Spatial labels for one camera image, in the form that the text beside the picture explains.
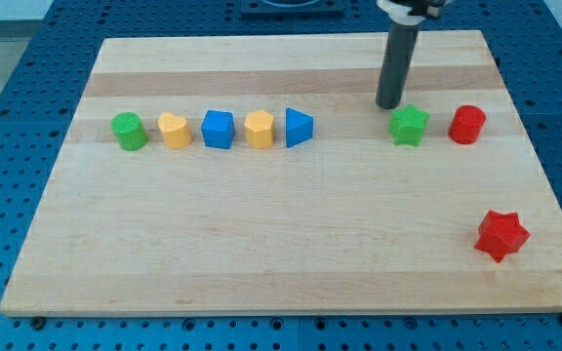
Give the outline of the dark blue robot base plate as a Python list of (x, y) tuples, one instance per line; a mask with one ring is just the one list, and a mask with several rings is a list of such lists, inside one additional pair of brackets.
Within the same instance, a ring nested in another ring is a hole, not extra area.
[(240, 0), (240, 18), (267, 16), (341, 16), (344, 5), (341, 0)]

